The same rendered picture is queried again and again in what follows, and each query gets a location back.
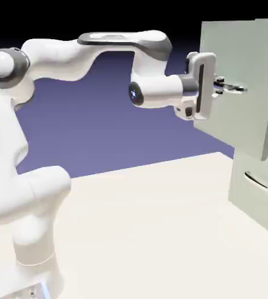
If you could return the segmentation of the pale green cabinet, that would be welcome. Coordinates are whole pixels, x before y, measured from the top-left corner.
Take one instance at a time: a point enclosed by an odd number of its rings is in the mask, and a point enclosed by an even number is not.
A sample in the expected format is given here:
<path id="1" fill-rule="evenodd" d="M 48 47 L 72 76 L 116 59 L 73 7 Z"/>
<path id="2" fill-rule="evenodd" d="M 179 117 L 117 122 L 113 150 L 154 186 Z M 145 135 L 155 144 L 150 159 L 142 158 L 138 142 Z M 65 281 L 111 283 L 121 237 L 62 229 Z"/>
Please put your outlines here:
<path id="1" fill-rule="evenodd" d="M 253 127 L 235 147 L 229 200 L 268 230 L 268 19 L 256 19 L 255 26 L 259 32 L 245 94 L 250 100 L 246 122 Z"/>

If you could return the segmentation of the pale green drawer front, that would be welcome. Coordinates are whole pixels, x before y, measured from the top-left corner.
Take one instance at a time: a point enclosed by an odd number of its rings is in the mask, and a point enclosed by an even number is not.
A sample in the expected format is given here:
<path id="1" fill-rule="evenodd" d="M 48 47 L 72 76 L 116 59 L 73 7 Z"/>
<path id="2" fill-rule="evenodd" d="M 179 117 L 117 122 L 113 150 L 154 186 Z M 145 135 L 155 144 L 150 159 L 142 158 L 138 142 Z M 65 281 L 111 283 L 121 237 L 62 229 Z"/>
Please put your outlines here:
<path id="1" fill-rule="evenodd" d="M 217 56 L 216 74 L 243 94 L 223 93 L 195 128 L 249 156 L 268 158 L 268 19 L 204 22 L 200 50 Z"/>
<path id="2" fill-rule="evenodd" d="M 232 204 L 268 230 L 268 191 L 249 181 L 245 171 L 268 181 L 268 158 L 260 161 L 235 151 L 228 196 Z"/>

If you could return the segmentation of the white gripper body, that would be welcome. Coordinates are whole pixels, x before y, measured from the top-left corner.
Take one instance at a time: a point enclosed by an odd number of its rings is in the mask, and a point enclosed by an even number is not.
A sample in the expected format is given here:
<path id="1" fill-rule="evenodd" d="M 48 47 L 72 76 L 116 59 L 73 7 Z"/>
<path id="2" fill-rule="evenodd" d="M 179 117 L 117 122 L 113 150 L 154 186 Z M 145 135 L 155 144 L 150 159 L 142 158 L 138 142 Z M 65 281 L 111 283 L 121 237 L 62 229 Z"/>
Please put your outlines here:
<path id="1" fill-rule="evenodd" d="M 208 52 L 191 52 L 187 55 L 190 78 L 187 92 L 195 97 L 196 120 L 208 119 L 213 102 L 216 56 Z"/>

